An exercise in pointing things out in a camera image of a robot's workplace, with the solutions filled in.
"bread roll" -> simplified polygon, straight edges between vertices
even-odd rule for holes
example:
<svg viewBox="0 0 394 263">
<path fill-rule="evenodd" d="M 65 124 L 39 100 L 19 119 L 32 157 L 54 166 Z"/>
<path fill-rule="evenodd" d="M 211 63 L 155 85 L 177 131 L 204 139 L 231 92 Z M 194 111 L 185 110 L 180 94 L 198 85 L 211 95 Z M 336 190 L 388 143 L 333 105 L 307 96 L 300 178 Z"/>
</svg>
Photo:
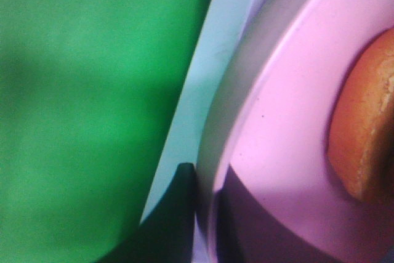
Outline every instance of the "bread roll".
<svg viewBox="0 0 394 263">
<path fill-rule="evenodd" d="M 381 34 L 347 78 L 332 116 L 328 158 L 347 191 L 384 201 L 394 184 L 394 29 Z"/>
</svg>

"bun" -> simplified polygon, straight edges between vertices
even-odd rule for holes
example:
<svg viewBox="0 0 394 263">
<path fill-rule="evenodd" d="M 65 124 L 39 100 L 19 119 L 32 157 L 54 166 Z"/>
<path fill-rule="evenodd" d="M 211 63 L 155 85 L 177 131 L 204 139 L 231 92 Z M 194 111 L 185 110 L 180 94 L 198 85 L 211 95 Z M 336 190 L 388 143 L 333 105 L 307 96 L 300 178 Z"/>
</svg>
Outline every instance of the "bun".
<svg viewBox="0 0 394 263">
<path fill-rule="evenodd" d="M 394 29 L 361 55 L 340 93 L 328 158 L 347 191 L 361 201 L 393 196 Z"/>
</svg>

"light blue surface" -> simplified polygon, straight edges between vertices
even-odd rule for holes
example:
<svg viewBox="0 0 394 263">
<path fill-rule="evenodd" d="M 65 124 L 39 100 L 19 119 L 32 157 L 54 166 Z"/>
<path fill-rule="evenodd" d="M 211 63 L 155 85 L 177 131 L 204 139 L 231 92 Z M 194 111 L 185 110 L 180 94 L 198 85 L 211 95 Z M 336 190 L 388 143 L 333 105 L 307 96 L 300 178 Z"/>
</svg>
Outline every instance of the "light blue surface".
<svg viewBox="0 0 394 263">
<path fill-rule="evenodd" d="M 196 163 L 212 99 L 242 34 L 266 0 L 212 0 L 142 214 L 143 221 L 166 191 L 179 163 Z M 195 232 L 193 262 L 208 262 Z"/>
</svg>

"pink plate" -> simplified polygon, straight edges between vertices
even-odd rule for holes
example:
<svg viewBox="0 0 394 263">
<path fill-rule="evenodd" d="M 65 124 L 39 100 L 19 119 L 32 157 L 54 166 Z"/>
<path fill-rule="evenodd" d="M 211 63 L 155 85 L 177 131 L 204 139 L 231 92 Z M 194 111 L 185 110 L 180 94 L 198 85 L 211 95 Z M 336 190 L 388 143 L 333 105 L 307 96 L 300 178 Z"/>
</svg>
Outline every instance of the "pink plate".
<svg viewBox="0 0 394 263">
<path fill-rule="evenodd" d="M 377 262 L 394 245 L 394 204 L 350 198 L 327 159 L 331 113 L 364 47 L 394 25 L 394 0 L 271 0 L 212 104 L 197 172 L 198 219 L 216 262 L 216 196 L 231 166 L 288 230 L 342 262 Z"/>
</svg>

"green surface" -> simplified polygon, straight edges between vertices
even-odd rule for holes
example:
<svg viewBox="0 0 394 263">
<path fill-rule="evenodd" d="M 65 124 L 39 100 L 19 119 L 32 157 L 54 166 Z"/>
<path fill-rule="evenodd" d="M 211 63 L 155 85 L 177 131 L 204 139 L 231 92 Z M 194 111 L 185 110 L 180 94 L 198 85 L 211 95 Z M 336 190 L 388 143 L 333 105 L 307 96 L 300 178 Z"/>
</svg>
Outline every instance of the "green surface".
<svg viewBox="0 0 394 263">
<path fill-rule="evenodd" d="M 208 3 L 0 0 L 0 262 L 137 228 Z"/>
</svg>

